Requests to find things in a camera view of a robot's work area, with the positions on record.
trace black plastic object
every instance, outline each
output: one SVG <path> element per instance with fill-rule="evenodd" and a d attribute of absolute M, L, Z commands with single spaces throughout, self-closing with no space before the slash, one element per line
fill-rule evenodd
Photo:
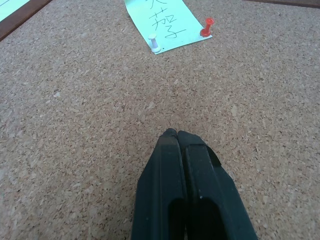
<path fill-rule="evenodd" d="M 197 135 L 169 128 L 137 184 L 131 240 L 257 240 L 233 180 Z"/>

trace cork surface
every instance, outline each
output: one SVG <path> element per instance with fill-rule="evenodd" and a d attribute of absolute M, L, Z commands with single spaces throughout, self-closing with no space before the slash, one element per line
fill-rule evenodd
<path fill-rule="evenodd" d="M 168 127 L 202 137 L 260 239 L 320 239 L 320 12 L 184 1 L 213 38 L 154 55 L 122 0 L 53 0 L 0 42 L 0 239 L 128 240 Z"/>

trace push pin head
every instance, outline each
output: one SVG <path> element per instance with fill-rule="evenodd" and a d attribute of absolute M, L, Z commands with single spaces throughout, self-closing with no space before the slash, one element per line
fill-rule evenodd
<path fill-rule="evenodd" d="M 215 20 L 214 20 L 212 17 L 208 17 L 208 18 L 205 20 L 205 23 L 206 23 L 206 26 L 205 26 L 204 29 L 202 29 L 202 30 L 200 31 L 200 35 L 201 35 L 202 37 L 209 37 L 210 34 L 211 34 L 211 33 L 210 33 L 210 26 L 215 23 Z"/>
<path fill-rule="evenodd" d="M 151 51 L 153 53 L 158 53 L 161 51 L 161 47 L 158 45 L 158 43 L 156 42 L 156 34 L 155 33 L 152 33 L 148 36 L 148 39 L 151 40 L 151 43 L 152 43 L 152 48 L 151 48 Z"/>

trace handwritten chinese characters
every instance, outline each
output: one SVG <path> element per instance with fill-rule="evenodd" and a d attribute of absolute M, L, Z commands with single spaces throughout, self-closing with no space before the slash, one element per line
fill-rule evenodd
<path fill-rule="evenodd" d="M 151 0 L 152 5 L 150 9 L 153 9 L 155 6 L 155 2 L 157 3 L 156 5 L 165 5 L 167 4 L 166 2 L 159 1 L 159 0 Z M 152 16 L 149 17 L 149 20 L 153 20 L 153 24 L 151 25 L 154 27 L 154 31 L 157 31 L 158 27 L 166 28 L 166 35 L 164 38 L 166 39 L 175 39 L 178 37 L 178 33 L 181 33 L 183 31 L 186 31 L 187 29 L 179 29 L 177 25 L 174 25 L 174 21 L 177 19 L 175 18 L 174 14 L 170 14 L 170 9 L 167 7 L 165 9 L 161 7 L 155 6 L 154 9 L 157 9 L 157 11 L 154 12 Z"/>

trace light green paper note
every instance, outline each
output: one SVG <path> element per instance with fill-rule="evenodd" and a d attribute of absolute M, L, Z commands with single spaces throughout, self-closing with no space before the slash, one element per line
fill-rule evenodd
<path fill-rule="evenodd" d="M 160 54 L 183 45 L 212 38 L 200 35 L 203 27 L 182 0 L 124 0 L 126 9 L 142 37 L 156 33 Z"/>

